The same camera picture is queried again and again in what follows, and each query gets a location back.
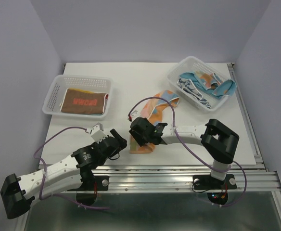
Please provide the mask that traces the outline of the orange and blue spotted towel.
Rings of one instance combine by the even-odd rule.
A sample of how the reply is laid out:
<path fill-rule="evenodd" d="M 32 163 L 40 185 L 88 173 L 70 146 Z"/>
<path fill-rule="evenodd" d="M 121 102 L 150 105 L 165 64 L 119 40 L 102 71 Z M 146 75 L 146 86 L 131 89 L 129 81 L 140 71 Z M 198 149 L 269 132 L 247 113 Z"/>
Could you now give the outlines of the orange and blue spotted towel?
<path fill-rule="evenodd" d="M 171 103 L 175 108 L 179 103 L 179 96 L 170 90 L 164 90 L 155 95 L 155 97 L 163 98 Z M 163 110 L 169 107 L 168 103 L 160 99 L 149 99 L 146 105 L 141 110 L 141 117 L 147 118 L 153 125 L 162 122 Z M 150 154 L 155 150 L 155 145 L 152 143 L 145 144 L 140 147 L 137 142 L 130 136 L 130 154 Z"/>

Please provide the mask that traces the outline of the red and brown towel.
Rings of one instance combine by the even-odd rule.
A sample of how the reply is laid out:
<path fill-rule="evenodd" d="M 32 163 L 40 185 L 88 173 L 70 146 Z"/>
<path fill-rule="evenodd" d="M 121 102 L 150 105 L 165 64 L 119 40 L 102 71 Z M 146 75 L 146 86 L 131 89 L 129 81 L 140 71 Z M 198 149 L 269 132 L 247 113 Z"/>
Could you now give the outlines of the red and brown towel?
<path fill-rule="evenodd" d="M 69 88 L 60 104 L 62 113 L 80 115 L 102 115 L 108 100 L 107 93 L 96 93 Z"/>

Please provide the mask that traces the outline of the yellow and blue towel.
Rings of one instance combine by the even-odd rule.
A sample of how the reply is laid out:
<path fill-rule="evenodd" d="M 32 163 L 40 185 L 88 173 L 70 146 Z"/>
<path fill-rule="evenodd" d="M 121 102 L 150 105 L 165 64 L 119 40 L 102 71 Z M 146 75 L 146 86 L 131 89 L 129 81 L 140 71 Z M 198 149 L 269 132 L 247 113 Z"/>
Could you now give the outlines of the yellow and blue towel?
<path fill-rule="evenodd" d="M 109 94 L 87 90 L 80 90 L 80 92 L 82 93 L 79 94 L 77 104 L 82 114 L 103 115 L 105 113 Z"/>

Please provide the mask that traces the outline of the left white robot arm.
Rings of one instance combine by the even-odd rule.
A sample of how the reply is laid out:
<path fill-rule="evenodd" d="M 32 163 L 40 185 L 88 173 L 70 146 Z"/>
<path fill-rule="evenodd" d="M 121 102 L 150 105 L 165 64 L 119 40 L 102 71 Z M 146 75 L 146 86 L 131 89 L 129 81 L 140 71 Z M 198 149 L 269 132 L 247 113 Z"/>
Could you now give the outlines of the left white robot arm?
<path fill-rule="evenodd" d="M 63 160 L 27 175 L 8 175 L 0 190 L 7 218 L 25 214 L 36 202 L 52 196 L 63 197 L 64 191 L 84 189 L 97 194 L 104 190 L 102 181 L 96 179 L 92 171 L 103 166 L 106 160 L 114 160 L 114 156 L 127 147 L 127 140 L 115 129 L 110 133 L 92 131 L 94 142 Z"/>

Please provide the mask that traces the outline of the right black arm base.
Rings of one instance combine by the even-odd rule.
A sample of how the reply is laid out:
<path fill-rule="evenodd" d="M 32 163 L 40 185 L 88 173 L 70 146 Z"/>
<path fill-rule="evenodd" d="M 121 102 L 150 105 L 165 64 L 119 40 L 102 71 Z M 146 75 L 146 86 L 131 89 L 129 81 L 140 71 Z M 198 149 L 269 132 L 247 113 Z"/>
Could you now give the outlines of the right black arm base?
<path fill-rule="evenodd" d="M 237 189 L 234 175 L 227 174 L 224 180 L 218 180 L 210 175 L 193 177 L 191 190 L 195 193 L 207 193 L 208 200 L 214 205 L 225 206 L 228 201 L 228 191 Z"/>

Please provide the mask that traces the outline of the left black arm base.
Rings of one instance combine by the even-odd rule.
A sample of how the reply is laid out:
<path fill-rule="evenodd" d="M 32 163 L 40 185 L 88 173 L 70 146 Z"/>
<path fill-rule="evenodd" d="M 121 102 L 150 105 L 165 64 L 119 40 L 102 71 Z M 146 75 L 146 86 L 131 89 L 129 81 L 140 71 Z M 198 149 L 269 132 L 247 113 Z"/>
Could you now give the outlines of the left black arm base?
<path fill-rule="evenodd" d="M 77 189 L 76 201 L 87 206 L 93 206 L 98 200 L 98 193 L 108 191 L 109 176 L 95 176 L 94 180 L 82 183 Z"/>

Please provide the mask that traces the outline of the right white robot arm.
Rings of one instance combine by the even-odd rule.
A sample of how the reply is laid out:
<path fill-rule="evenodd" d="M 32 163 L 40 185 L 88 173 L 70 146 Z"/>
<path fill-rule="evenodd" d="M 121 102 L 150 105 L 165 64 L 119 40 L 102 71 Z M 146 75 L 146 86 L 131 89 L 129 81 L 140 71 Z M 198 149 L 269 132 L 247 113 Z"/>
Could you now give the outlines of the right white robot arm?
<path fill-rule="evenodd" d="M 214 188 L 225 183 L 240 139 L 217 119 L 210 119 L 204 125 L 177 127 L 168 123 L 153 125 L 148 119 L 137 117 L 131 122 L 129 133 L 139 146 L 180 143 L 185 148 L 188 144 L 204 147 L 213 158 L 208 182 Z"/>

